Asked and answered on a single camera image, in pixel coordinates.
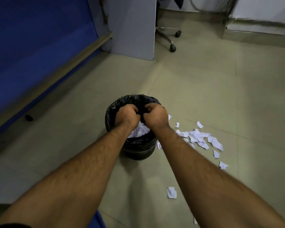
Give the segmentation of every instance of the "beige floor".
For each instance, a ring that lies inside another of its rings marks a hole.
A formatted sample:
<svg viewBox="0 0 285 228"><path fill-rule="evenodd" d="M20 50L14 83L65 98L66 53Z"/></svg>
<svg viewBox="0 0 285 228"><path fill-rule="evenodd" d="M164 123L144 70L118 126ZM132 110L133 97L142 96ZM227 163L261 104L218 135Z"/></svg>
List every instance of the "beige floor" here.
<svg viewBox="0 0 285 228"><path fill-rule="evenodd" d="M154 62L99 54L29 112L34 122L20 119L0 136L0 161L46 175L105 133L110 103L146 94L173 116L171 126L188 131L200 121L224 145L227 172L285 217L285 48L221 40L215 24L174 23L182 27L175 53L157 38ZM198 151L218 165L212 149ZM109 228L193 226L157 148L143 161L117 160L99 210Z"/></svg>

